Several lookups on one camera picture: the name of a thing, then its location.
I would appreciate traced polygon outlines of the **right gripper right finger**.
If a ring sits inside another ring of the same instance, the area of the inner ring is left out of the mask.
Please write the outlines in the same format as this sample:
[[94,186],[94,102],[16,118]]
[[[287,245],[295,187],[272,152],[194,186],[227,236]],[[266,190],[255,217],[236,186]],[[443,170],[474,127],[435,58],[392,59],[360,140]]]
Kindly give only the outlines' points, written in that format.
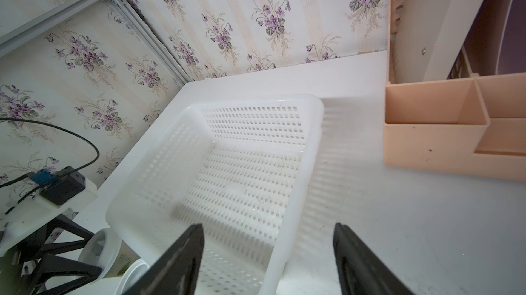
[[411,294],[347,225],[335,224],[334,256],[343,294]]

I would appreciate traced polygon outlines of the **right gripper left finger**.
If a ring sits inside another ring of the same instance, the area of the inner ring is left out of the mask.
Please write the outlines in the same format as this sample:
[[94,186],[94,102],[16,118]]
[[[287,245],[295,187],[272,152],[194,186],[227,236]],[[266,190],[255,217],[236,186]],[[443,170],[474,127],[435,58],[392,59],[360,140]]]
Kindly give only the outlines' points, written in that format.
[[196,291],[205,236],[201,224],[191,225],[125,295],[193,295]]

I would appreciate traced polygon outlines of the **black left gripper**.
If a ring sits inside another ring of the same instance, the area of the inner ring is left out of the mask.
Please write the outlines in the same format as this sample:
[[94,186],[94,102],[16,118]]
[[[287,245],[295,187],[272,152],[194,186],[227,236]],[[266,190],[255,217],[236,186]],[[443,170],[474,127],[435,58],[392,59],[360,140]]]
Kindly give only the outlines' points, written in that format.
[[[62,229],[81,239],[72,242],[48,243],[47,239],[55,229]],[[101,277],[102,268],[61,256],[63,253],[86,247],[93,236],[93,232],[60,214],[19,242],[15,246],[16,252],[19,253],[16,262],[36,262],[35,269],[27,278],[29,293],[68,294]],[[42,287],[45,286],[45,283],[54,277],[75,277],[75,279],[51,289],[43,290]]]

